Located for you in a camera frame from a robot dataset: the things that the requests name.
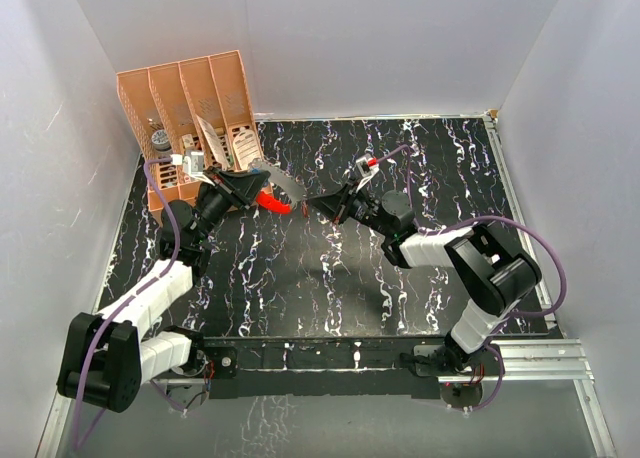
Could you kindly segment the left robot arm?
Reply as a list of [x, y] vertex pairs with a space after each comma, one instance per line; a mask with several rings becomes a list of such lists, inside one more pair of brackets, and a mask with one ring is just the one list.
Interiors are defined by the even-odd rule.
[[158, 259], [121, 298], [102, 310], [76, 315], [68, 328], [59, 375], [60, 395], [113, 412], [125, 411], [140, 387], [175, 368], [200, 374], [207, 354], [201, 336], [171, 327], [155, 337], [153, 323], [204, 276], [208, 235], [232, 208], [247, 208], [266, 186], [266, 170], [210, 168], [196, 204], [165, 200]]

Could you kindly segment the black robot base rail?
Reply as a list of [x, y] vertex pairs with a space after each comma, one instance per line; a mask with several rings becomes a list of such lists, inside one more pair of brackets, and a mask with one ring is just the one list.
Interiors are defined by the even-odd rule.
[[209, 399], [404, 395], [469, 411], [489, 403], [502, 373], [496, 350], [457, 358], [441, 337], [207, 338], [193, 369], [156, 387], [188, 410]]

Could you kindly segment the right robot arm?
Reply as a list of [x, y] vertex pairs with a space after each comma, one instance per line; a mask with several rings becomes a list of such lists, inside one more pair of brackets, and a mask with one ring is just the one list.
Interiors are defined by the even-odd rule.
[[438, 373], [466, 375], [478, 367], [482, 349], [499, 324], [541, 281], [539, 265], [511, 238], [502, 218], [478, 218], [440, 232], [421, 232], [407, 194], [373, 198], [354, 184], [307, 200], [335, 224], [353, 219], [382, 235], [381, 248], [394, 266], [444, 269], [464, 287], [466, 305], [442, 345], [409, 362]]

